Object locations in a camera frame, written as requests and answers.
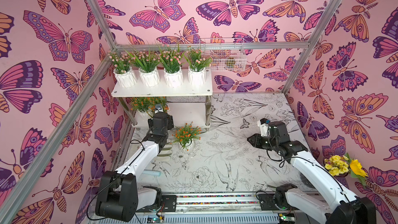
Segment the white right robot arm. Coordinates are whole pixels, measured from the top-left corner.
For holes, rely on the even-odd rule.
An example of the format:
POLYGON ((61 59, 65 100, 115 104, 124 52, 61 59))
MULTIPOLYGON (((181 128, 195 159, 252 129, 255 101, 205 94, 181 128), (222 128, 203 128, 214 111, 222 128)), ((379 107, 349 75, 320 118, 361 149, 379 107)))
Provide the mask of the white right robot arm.
POLYGON ((299 141, 291 141, 285 123, 262 118, 260 133, 247 141, 258 149, 274 151, 281 163, 299 170, 316 188, 324 201, 315 199, 293 184, 275 189, 274 202, 279 209, 297 208, 320 224, 375 224, 376 207, 367 197, 359 198, 322 167, 299 141))

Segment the pink flower pot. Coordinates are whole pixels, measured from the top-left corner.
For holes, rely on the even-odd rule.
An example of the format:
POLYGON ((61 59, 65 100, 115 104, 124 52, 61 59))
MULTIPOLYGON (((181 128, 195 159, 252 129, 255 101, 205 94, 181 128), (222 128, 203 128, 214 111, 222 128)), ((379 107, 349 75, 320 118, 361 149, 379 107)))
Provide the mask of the pink flower pot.
POLYGON ((185 55, 188 62, 188 80, 195 87, 205 84, 206 69, 212 64, 212 56, 204 55, 201 49, 189 47, 185 55))
POLYGON ((183 52, 179 46, 163 45, 159 51, 160 63, 163 66, 166 84, 171 88, 177 88, 183 83, 183 52))
POLYGON ((113 65, 115 79, 123 88, 129 88, 137 83, 135 73, 131 67, 129 57, 125 54, 111 52, 109 60, 113 65))
POLYGON ((160 58, 155 51, 127 52, 131 65, 138 69, 140 78, 146 87, 154 87, 160 83, 158 65, 160 58))

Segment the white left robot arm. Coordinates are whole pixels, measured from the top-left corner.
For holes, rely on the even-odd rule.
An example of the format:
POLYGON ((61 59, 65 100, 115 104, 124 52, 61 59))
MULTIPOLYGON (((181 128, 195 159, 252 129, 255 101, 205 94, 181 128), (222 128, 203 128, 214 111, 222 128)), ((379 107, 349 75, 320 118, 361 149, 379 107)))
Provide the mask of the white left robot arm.
POLYGON ((161 189, 139 189, 137 180, 167 144, 174 121, 171 115, 159 112, 148 120, 148 125, 149 131, 138 142, 139 149, 135 154, 122 166, 114 171, 106 171, 101 177, 95 204, 98 220, 109 218, 129 222, 137 210, 158 210, 162 207, 161 189))

